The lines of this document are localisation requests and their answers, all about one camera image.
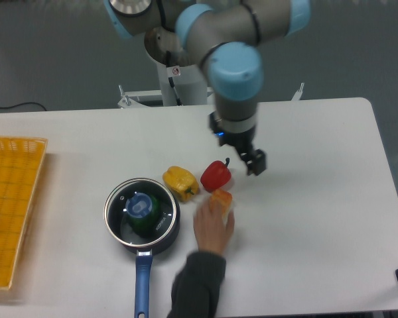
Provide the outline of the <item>dark grey sleeved forearm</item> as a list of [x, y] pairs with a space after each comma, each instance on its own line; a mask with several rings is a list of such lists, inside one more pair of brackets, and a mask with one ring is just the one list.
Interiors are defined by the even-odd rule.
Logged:
[[212, 252], [196, 251], [175, 276], [168, 317], [215, 317], [226, 259]]

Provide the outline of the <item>person's bare hand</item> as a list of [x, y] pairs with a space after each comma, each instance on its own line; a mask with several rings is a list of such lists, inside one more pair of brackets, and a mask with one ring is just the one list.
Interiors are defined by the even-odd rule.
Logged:
[[194, 235], [200, 252], [223, 256], [234, 232], [235, 217], [230, 211], [224, 222], [222, 206], [219, 203], [211, 205], [210, 202], [210, 198], [205, 199], [195, 212]]

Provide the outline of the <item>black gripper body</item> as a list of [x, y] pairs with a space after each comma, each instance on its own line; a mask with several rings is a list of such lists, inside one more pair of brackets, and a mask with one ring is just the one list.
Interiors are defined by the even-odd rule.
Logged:
[[259, 157], [259, 149], [254, 149], [256, 116], [231, 121], [223, 119], [217, 112], [209, 115], [209, 128], [218, 139], [219, 145], [229, 145], [236, 149], [241, 159], [256, 159]]

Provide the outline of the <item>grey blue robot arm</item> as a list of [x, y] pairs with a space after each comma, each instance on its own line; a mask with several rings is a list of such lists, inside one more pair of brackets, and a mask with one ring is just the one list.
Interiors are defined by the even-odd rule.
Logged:
[[106, 1], [123, 36], [152, 34], [149, 56], [166, 66], [196, 66], [214, 92], [209, 126], [235, 148], [247, 173], [264, 172], [266, 155], [253, 147], [263, 87], [257, 47], [303, 29], [309, 1]]

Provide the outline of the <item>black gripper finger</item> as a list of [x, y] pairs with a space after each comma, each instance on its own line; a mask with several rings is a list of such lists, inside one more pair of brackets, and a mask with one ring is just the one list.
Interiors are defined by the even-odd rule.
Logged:
[[267, 169], [266, 153], [261, 149], [242, 153], [240, 158], [246, 165], [248, 176], [258, 176]]

